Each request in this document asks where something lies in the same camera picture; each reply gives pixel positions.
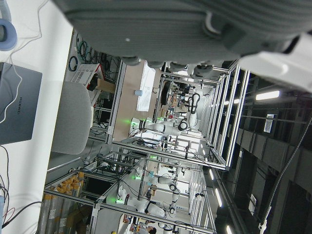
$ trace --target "pipe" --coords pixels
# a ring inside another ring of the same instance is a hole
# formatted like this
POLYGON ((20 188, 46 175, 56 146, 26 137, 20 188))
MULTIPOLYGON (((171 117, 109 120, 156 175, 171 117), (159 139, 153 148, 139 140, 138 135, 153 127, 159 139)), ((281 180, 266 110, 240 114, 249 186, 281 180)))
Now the pipe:
POLYGON ((70 161, 68 161, 68 162, 65 162, 65 163, 63 163, 63 164, 60 164, 59 166, 52 167, 52 168, 50 168, 50 169, 47 170, 47 173, 50 173, 50 172, 52 172, 52 171, 55 171, 55 170, 57 170, 57 169, 59 169, 59 168, 61 168, 61 167, 64 167, 64 166, 66 166, 66 165, 68 165, 68 164, 71 164, 71 163, 73 163, 73 162, 79 161, 80 159, 81 159, 81 157, 78 157, 78 158, 75 158, 75 159, 70 160, 70 161))

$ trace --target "laptop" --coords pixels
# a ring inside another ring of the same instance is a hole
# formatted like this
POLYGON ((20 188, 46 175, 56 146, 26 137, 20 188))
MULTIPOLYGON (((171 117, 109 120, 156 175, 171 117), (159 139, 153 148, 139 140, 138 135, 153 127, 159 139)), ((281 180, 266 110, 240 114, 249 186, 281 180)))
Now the laptop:
POLYGON ((30 140, 33 134, 42 73, 0 63, 0 144, 30 140), (16 100, 5 110, 15 97, 16 100))

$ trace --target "power strip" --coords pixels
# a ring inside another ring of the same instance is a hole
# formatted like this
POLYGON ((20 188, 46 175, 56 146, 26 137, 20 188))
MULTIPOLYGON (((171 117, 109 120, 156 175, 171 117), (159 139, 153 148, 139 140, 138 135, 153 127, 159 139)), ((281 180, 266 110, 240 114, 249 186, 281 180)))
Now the power strip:
POLYGON ((3 223, 3 220, 2 220, 3 208, 4 208, 4 197, 0 196, 0 225, 2 225, 3 223))

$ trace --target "white desk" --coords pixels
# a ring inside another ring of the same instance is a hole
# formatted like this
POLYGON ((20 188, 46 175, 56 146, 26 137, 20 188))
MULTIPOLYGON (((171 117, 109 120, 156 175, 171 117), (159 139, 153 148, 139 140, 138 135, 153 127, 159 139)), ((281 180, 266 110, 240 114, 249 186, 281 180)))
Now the white desk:
MULTIPOLYGON (((16 48, 39 33, 38 6, 43 0, 24 3, 7 0, 12 23, 18 34, 16 48)), ((57 117, 62 82, 67 69, 67 57, 72 26, 60 11, 48 2, 40 12, 42 38, 29 43, 13 55, 13 63, 42 72, 33 138, 29 141, 4 145, 9 152, 10 208, 17 213, 25 205, 42 199, 46 171, 57 117)), ((10 52, 0 52, 0 61, 7 61, 10 52)), ((6 181, 6 157, 0 149, 0 173, 6 181)), ((40 204, 24 210, 2 230, 3 234, 32 234, 36 232, 40 204)))

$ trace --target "white robotic arm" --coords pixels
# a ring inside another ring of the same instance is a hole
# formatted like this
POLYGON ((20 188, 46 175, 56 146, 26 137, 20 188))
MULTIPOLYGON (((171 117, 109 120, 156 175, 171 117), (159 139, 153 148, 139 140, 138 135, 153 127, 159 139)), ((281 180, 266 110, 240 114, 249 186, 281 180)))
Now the white robotic arm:
POLYGON ((164 230, 163 231, 164 234, 171 234, 173 231, 173 228, 170 225, 167 225, 164 223, 158 223, 158 226, 164 230))

